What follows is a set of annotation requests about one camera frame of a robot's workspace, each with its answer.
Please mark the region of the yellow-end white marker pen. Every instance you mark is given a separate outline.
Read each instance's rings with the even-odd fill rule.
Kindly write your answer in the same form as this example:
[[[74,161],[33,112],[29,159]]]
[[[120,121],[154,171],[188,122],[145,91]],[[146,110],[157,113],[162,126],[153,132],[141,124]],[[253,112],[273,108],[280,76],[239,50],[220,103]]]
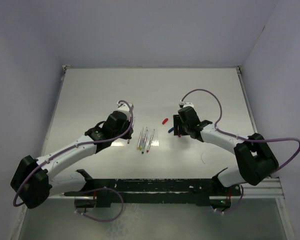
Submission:
[[[142,144],[142,141],[143,141],[143,135],[144,135],[144,127],[142,127],[142,130],[141,130],[140,135],[139,135],[137,150],[141,149],[141,144]]]

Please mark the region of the purple-end white marker pen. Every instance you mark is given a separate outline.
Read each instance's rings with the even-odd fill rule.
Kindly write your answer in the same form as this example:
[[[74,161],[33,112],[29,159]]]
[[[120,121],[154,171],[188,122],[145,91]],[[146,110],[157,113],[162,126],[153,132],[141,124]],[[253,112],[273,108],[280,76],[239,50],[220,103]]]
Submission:
[[[136,121],[136,118],[134,117],[134,118],[133,118],[133,121],[132,121],[131,129],[130,129],[130,130],[131,130],[130,138],[127,140],[127,144],[128,144],[128,145],[130,144],[131,139],[132,139],[132,133],[133,133],[133,131],[134,131],[135,121]]]

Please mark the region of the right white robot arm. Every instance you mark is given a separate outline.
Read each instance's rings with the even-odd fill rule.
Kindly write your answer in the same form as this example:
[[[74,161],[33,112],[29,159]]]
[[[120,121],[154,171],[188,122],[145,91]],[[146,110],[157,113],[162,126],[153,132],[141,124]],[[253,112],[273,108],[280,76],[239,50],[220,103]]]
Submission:
[[[236,166],[227,167],[213,177],[212,190],[218,196],[225,195],[233,185],[256,186],[279,168],[277,158],[261,134],[247,137],[222,134],[212,121],[201,121],[191,106],[182,107],[173,115],[173,128],[175,136],[190,136],[234,154]]]

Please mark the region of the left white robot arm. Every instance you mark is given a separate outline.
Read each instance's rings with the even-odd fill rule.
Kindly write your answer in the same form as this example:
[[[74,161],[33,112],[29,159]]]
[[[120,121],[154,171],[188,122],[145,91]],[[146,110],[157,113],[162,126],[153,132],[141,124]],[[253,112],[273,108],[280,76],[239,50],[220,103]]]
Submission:
[[[38,158],[23,157],[10,182],[15,191],[12,205],[29,209],[41,205],[51,195],[53,178],[63,170],[110,147],[117,139],[130,139],[133,120],[132,112],[115,110],[72,144]]]

